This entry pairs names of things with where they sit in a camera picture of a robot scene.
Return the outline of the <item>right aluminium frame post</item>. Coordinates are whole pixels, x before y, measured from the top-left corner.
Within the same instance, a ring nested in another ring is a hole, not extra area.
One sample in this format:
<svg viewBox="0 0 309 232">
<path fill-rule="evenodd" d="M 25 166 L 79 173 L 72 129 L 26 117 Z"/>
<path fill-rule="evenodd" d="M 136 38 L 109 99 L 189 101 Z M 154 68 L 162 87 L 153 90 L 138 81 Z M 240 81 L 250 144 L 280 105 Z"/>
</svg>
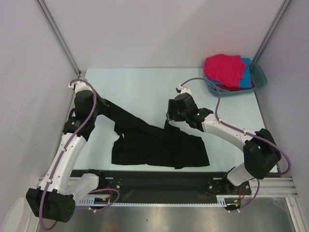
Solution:
<svg viewBox="0 0 309 232">
<path fill-rule="evenodd" d="M 262 40 L 261 45 L 259 46 L 257 52 L 255 53 L 253 57 L 253 62 L 258 62 L 261 58 L 263 52 L 265 51 L 268 43 L 270 42 L 272 36 L 275 34 L 276 29 L 278 28 L 279 24 L 283 20 L 285 14 L 287 13 L 288 9 L 290 8 L 291 4 L 293 3 L 293 0 L 284 0 L 278 10 L 278 12 L 275 15 L 275 18 L 273 19 L 264 39 Z"/>
</svg>

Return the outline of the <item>blue t shirt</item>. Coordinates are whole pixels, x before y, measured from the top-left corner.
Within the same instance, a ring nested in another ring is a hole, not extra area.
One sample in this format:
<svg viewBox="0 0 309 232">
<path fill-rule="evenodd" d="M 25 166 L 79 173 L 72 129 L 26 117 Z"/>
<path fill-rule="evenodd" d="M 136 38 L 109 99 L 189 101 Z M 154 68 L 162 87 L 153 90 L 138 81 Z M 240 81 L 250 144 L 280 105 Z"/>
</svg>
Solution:
<svg viewBox="0 0 309 232">
<path fill-rule="evenodd" d="M 204 62 L 204 74 L 216 86 L 230 91 L 251 89 L 250 59 L 218 54 Z"/>
</svg>

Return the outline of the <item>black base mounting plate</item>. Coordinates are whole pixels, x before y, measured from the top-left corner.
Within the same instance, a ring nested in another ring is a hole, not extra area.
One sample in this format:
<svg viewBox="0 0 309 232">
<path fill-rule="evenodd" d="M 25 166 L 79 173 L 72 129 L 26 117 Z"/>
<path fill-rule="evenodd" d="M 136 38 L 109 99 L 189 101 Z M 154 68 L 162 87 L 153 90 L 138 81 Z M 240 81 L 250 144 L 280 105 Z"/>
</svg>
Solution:
<svg viewBox="0 0 309 232">
<path fill-rule="evenodd" d="M 222 180 L 222 172 L 103 171 L 99 188 L 119 191 L 112 199 L 125 204 L 207 204 L 216 197 L 250 196 L 249 182 L 234 187 Z"/>
</svg>

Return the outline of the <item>pink t shirt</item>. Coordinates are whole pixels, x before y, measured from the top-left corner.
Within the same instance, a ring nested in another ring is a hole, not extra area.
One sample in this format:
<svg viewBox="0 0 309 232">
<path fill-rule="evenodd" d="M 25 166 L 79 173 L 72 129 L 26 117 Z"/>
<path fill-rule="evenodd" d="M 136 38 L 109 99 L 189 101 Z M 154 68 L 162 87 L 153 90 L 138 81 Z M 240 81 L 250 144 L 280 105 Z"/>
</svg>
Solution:
<svg viewBox="0 0 309 232">
<path fill-rule="evenodd" d="M 242 61 L 240 55 L 218 54 L 206 58 L 204 73 L 209 79 L 227 87 L 239 87 L 246 66 L 246 62 Z"/>
</svg>

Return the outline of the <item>aluminium front rail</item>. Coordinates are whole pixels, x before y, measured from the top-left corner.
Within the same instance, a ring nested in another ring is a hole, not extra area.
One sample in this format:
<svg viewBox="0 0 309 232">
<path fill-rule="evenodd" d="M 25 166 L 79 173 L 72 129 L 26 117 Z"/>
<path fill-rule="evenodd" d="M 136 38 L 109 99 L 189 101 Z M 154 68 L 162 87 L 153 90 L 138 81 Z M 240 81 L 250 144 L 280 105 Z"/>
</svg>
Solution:
<svg viewBox="0 0 309 232">
<path fill-rule="evenodd" d="M 263 180 L 249 181 L 251 196 L 256 193 L 259 186 L 257 197 L 264 198 L 292 198 L 298 197 L 294 181 L 291 177 L 265 178 Z"/>
</svg>

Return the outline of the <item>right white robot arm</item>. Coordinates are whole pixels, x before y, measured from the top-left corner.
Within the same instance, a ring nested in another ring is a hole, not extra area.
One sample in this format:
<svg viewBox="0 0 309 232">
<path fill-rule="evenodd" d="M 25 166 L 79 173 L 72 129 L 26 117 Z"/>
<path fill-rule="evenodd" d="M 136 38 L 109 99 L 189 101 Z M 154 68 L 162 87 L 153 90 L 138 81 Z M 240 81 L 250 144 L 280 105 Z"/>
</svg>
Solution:
<svg viewBox="0 0 309 232">
<path fill-rule="evenodd" d="M 198 108 L 189 93 L 179 94 L 168 101 L 167 119 L 184 121 L 191 128 L 216 135 L 243 152 L 244 162 L 222 178 L 223 189 L 228 194 L 234 194 L 246 181 L 264 179 L 281 160 L 281 153 L 268 130 L 251 131 L 230 125 L 215 112 Z"/>
</svg>

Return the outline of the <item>left aluminium frame post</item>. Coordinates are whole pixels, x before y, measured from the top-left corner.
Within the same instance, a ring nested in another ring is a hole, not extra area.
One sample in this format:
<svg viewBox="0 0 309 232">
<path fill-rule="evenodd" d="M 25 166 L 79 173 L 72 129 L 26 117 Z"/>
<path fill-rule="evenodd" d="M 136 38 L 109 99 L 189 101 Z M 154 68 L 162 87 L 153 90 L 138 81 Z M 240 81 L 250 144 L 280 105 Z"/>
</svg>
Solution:
<svg viewBox="0 0 309 232">
<path fill-rule="evenodd" d="M 80 76 L 81 71 L 51 13 L 51 11 L 49 10 L 46 2 L 44 0 L 35 0 L 36 4 L 38 5 L 44 19 L 47 22 L 47 25 L 49 26 L 52 34 L 54 35 L 55 39 L 57 40 L 62 52 L 64 53 L 67 61 L 69 62 L 69 65 L 72 67 L 74 73 L 76 74 L 76 76 Z"/>
</svg>

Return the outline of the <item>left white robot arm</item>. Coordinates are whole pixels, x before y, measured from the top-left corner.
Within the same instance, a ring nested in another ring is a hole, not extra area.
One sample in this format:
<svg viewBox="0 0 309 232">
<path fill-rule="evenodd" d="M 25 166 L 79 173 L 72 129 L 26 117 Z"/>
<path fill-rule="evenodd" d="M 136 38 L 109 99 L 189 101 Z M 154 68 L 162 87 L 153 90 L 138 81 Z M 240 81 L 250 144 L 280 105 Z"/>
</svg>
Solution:
<svg viewBox="0 0 309 232">
<path fill-rule="evenodd" d="M 95 121 L 108 105 L 91 90 L 76 93 L 74 108 L 64 125 L 61 143 L 43 180 L 29 188 L 26 200 L 40 222 L 49 219 L 68 222 L 76 204 L 91 191 L 102 193 L 107 182 L 103 171 L 89 169 L 74 184 L 68 181 L 82 149 L 95 128 Z"/>
</svg>

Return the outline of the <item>teal plastic basket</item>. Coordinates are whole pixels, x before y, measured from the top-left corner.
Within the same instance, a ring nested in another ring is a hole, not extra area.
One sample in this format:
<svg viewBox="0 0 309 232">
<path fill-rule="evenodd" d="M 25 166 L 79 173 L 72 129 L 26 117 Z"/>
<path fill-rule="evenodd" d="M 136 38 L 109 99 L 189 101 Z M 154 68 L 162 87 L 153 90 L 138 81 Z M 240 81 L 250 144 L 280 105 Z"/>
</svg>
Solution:
<svg viewBox="0 0 309 232">
<path fill-rule="evenodd" d="M 210 80 L 219 88 L 221 97 L 256 92 L 267 85 L 267 78 L 257 63 L 251 61 L 249 58 L 242 58 L 241 60 L 246 63 L 246 69 L 243 79 L 241 79 L 239 83 L 239 87 L 226 87 L 219 82 L 209 79 L 206 74 L 203 73 L 205 79 Z"/>
</svg>

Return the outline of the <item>black t shirt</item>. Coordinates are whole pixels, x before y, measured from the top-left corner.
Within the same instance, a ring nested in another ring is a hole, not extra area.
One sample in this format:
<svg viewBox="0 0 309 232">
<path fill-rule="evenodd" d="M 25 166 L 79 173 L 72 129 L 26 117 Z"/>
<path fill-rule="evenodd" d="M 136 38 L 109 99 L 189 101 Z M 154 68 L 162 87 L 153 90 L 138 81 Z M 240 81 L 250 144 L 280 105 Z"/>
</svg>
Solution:
<svg viewBox="0 0 309 232">
<path fill-rule="evenodd" d="M 104 116 L 115 123 L 119 138 L 112 147 L 112 163 L 117 165 L 151 165 L 182 169 L 210 165 L 201 137 L 187 134 L 165 122 L 156 127 L 107 101 Z"/>
</svg>

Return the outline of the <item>aluminium frame post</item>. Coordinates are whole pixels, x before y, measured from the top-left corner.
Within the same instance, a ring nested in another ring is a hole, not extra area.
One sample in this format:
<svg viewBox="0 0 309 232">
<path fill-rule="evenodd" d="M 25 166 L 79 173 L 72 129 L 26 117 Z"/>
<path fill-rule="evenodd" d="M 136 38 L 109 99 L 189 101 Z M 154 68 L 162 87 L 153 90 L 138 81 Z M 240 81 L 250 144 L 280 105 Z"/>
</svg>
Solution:
<svg viewBox="0 0 309 232">
<path fill-rule="evenodd" d="M 67 61 L 69 62 L 69 65 L 72 67 L 74 73 L 76 74 L 76 76 L 80 76 L 81 71 L 51 13 L 51 11 L 49 10 L 46 2 L 44 0 L 35 0 L 36 4 L 38 5 L 44 19 L 47 22 L 47 25 L 49 26 L 52 34 L 54 35 L 55 39 L 57 40 L 62 52 L 64 53 Z"/>
<path fill-rule="evenodd" d="M 288 9 L 290 8 L 291 4 L 293 3 L 293 0 L 284 0 L 278 10 L 278 12 L 275 15 L 275 18 L 273 19 L 264 39 L 262 40 L 261 45 L 259 46 L 257 52 L 255 53 L 253 57 L 253 62 L 258 62 L 261 58 L 263 52 L 265 51 L 268 43 L 270 42 L 272 36 L 275 34 L 276 29 L 278 28 L 279 24 L 283 20 L 285 14 L 287 13 Z"/>
</svg>

